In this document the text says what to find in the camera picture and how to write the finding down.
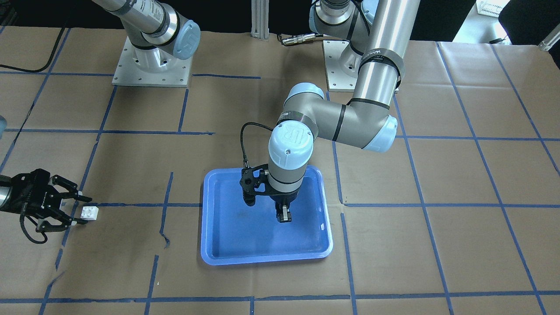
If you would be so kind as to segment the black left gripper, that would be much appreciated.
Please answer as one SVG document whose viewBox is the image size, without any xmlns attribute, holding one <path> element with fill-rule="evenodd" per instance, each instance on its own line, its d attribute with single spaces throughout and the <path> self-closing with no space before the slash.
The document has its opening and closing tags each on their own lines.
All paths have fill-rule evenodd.
<svg viewBox="0 0 560 315">
<path fill-rule="evenodd" d="M 278 191 L 269 182 L 268 173 L 268 164 L 254 168 L 251 168 L 249 164 L 244 164 L 240 180 L 243 200 L 246 205 L 254 206 L 256 196 L 270 196 L 275 202 L 276 219 L 279 223 L 284 223 L 284 209 L 290 211 L 290 203 L 296 199 L 299 188 L 288 192 Z"/>
</svg>

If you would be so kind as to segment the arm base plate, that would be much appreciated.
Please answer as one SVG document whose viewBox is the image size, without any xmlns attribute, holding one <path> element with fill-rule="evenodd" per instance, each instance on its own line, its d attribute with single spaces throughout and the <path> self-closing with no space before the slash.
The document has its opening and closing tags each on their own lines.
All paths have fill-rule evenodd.
<svg viewBox="0 0 560 315">
<path fill-rule="evenodd" d="M 112 84 L 129 87 L 187 88 L 193 58 L 181 60 L 159 48 L 143 50 L 126 38 Z"/>
<path fill-rule="evenodd" d="M 323 42 L 328 90 L 350 92 L 359 89 L 359 96 L 380 100 L 391 97 L 405 75 L 404 61 L 400 55 L 387 48 L 370 49 L 357 54 L 348 41 L 325 40 Z M 396 70 L 396 83 L 391 79 L 374 78 L 367 71 L 359 74 L 367 63 L 380 63 Z"/>
</svg>

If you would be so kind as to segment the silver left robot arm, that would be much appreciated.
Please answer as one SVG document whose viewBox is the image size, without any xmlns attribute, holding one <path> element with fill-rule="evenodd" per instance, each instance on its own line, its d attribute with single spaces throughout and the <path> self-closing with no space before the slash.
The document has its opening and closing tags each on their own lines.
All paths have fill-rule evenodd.
<svg viewBox="0 0 560 315">
<path fill-rule="evenodd" d="M 290 204 L 297 198 L 316 138 L 363 150 L 386 152 L 397 132 L 390 102 L 405 76 L 404 55 L 420 2 L 378 0 L 372 18 L 364 0 L 316 0 L 310 7 L 312 30 L 356 42 L 360 52 L 352 66 L 357 74 L 353 96 L 346 104 L 326 100 L 315 84 L 299 83 L 290 90 L 276 126 L 271 129 L 267 164 L 251 168 L 246 154 L 240 186 L 243 200 L 254 206 L 256 196 L 269 196 L 276 219 L 290 222 Z"/>
</svg>

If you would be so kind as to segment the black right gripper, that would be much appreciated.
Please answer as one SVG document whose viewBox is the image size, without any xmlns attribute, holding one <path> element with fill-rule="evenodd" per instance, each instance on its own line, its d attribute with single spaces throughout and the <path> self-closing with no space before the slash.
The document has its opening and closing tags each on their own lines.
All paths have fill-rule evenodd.
<svg viewBox="0 0 560 315">
<path fill-rule="evenodd" d="M 70 217 L 60 209 L 63 199 L 91 202 L 92 198 L 83 196 L 76 183 L 58 174 L 51 176 L 44 169 L 36 169 L 12 177 L 10 185 L 10 213 L 19 214 L 21 224 L 25 217 L 38 219 L 37 232 L 66 231 L 72 225 L 88 223 L 84 219 Z M 66 192 L 58 192 L 54 186 L 60 186 Z M 48 218 L 59 224 L 51 224 Z"/>
</svg>

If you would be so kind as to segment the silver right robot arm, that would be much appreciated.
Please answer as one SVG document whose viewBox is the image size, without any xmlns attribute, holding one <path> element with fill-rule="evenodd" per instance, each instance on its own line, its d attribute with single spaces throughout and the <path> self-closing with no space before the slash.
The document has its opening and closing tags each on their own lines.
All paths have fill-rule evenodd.
<svg viewBox="0 0 560 315">
<path fill-rule="evenodd" d="M 201 38 L 198 24 L 157 0 L 98 0 L 96 4 L 120 18 L 127 33 L 112 79 L 114 86 L 188 86 Z M 79 218 L 66 214 L 61 206 L 67 199 L 92 200 L 82 195 L 76 183 L 44 169 L 1 176 L 1 211 L 18 215 L 25 235 L 26 220 L 37 233 L 46 235 L 96 219 L 96 213 L 88 206 Z"/>
</svg>

